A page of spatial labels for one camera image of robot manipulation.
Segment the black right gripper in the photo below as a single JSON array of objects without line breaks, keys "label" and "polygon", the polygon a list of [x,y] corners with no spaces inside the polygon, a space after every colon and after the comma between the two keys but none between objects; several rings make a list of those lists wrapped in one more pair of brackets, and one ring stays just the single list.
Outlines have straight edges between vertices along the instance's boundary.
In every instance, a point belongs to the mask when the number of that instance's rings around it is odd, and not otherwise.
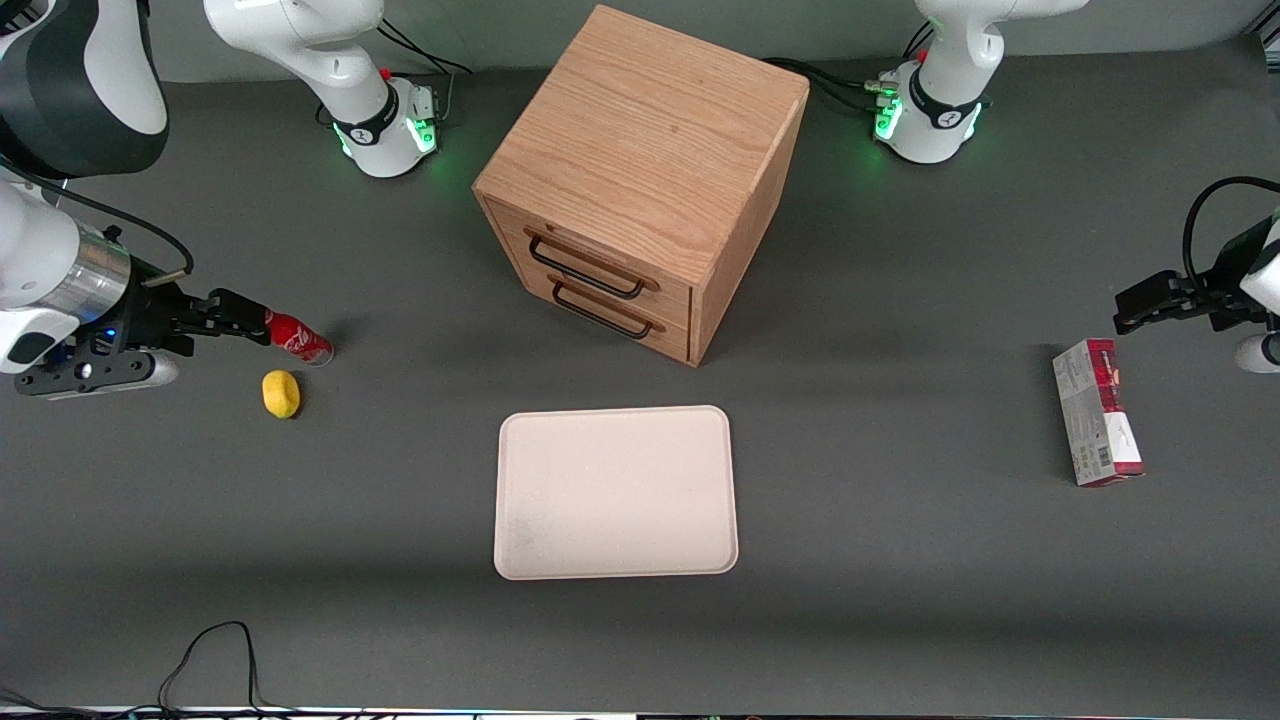
[{"label": "black right gripper", "polygon": [[264,347],[273,343],[264,305],[229,290],[214,290],[205,316],[198,307],[202,301],[178,284],[143,284],[157,275],[160,270],[147,263],[131,264],[122,299],[99,319],[100,354],[159,348],[191,357],[197,336],[236,337]]}]

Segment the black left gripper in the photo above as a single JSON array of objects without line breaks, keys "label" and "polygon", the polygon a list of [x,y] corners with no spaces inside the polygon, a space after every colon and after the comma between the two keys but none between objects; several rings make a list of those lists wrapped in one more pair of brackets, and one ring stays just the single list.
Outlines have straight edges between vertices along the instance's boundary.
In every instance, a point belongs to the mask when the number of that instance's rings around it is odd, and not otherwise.
[{"label": "black left gripper", "polygon": [[1216,332],[1242,324],[1262,324],[1271,332],[1277,329],[1277,313],[1242,287],[1260,260],[1277,256],[1277,218],[1261,220],[1229,240],[1206,272],[1194,269],[1194,228],[1196,218],[1189,215],[1181,237],[1185,282],[1180,273],[1162,270],[1117,293],[1116,334],[1126,336],[1158,322],[1198,316],[1207,316]]}]

